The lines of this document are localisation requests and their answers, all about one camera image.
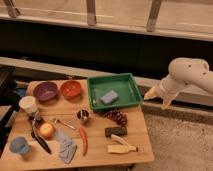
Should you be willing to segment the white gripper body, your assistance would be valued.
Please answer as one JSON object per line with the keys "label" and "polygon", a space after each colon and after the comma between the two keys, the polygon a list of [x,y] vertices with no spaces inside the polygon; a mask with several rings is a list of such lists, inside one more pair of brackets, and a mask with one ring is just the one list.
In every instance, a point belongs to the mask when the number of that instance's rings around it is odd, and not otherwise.
{"label": "white gripper body", "polygon": [[155,86],[155,89],[158,97],[165,101],[172,101],[180,93],[182,84],[167,75]]}

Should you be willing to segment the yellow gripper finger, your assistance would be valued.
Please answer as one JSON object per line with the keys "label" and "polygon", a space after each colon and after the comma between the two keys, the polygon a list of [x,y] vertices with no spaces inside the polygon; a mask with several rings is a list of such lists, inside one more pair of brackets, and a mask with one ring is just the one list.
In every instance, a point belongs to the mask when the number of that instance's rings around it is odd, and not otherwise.
{"label": "yellow gripper finger", "polygon": [[154,87],[152,87],[151,89],[149,89],[145,94],[144,94],[144,99],[145,100],[150,100],[153,98],[157,97],[157,92],[156,89]]}
{"label": "yellow gripper finger", "polygon": [[163,100],[163,104],[162,104],[161,109],[162,110],[167,109],[170,106],[171,102],[172,102],[172,100]]}

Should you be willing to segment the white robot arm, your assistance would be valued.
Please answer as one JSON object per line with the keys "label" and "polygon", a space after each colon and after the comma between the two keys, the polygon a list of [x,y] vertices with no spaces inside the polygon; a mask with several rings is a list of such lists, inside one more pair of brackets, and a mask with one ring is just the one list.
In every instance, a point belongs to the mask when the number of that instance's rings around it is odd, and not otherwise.
{"label": "white robot arm", "polygon": [[166,109],[179,93],[190,85],[213,95],[213,71],[204,59],[179,57],[168,66],[168,75],[144,95],[145,100],[159,97]]}

